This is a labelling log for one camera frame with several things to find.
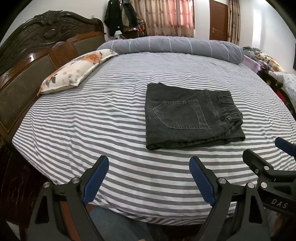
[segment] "blue gripper pad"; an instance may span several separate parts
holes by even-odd
[[[189,160],[189,170],[202,195],[202,198],[213,207],[216,203],[214,188],[193,157]]]
[[[296,146],[283,138],[277,137],[274,141],[277,148],[281,149],[290,156],[296,156]]]
[[[108,170],[109,159],[105,156],[84,187],[84,205],[94,200]]]

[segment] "striped bedsheet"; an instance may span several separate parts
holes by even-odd
[[[229,90],[243,113],[243,142],[224,146],[149,151],[145,147],[148,83]],[[275,169],[296,170],[274,146],[278,136],[296,142],[296,122],[272,89],[243,64],[182,53],[132,53],[100,65],[77,88],[42,96],[30,109],[13,145],[55,184],[81,176],[100,155],[110,169],[94,200],[150,223],[201,223],[210,211],[189,172],[197,155],[229,182],[256,183],[242,161],[250,148]]]

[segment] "lamp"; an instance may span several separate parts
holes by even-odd
[[[119,39],[119,35],[122,34],[120,30],[117,30],[114,34],[115,39]]]

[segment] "wooden furniture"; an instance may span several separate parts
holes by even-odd
[[[19,225],[23,240],[47,178],[13,147],[12,138],[43,80],[104,42],[101,20],[48,11],[22,24],[0,47],[0,214]]]
[[[0,75],[31,53],[91,31],[104,33],[102,21],[62,10],[36,15],[20,25],[0,46]]]

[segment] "floral pillow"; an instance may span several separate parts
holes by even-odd
[[[116,55],[111,49],[101,49],[71,60],[43,81],[38,95],[78,86],[98,65]]]
[[[270,57],[268,54],[266,53],[260,53],[260,54],[256,54],[256,56],[259,59],[264,60],[266,63],[268,63],[276,72],[283,72],[286,73],[286,71],[279,65],[278,62],[276,62],[272,57]]]

